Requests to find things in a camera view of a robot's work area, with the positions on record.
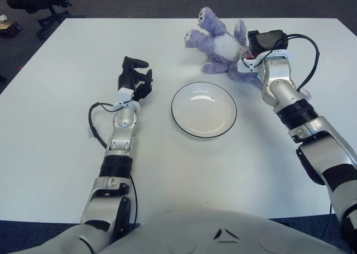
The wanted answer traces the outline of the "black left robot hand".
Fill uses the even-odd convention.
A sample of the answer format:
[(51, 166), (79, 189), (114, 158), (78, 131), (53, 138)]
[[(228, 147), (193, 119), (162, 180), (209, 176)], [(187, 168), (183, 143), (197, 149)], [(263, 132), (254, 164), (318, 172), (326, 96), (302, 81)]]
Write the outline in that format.
[(149, 63), (144, 60), (125, 56), (122, 73), (118, 77), (118, 90), (122, 88), (132, 90), (132, 100), (136, 102), (148, 96), (152, 91), (152, 70), (149, 69), (146, 74), (137, 71), (148, 67)]

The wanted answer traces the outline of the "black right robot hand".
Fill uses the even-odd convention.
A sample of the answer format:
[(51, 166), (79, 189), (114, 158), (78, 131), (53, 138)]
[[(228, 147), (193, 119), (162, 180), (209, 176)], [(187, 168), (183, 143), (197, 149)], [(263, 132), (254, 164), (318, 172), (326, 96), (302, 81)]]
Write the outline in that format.
[(282, 30), (260, 33), (258, 30), (248, 31), (249, 49), (254, 57), (272, 49), (287, 49), (287, 35)]

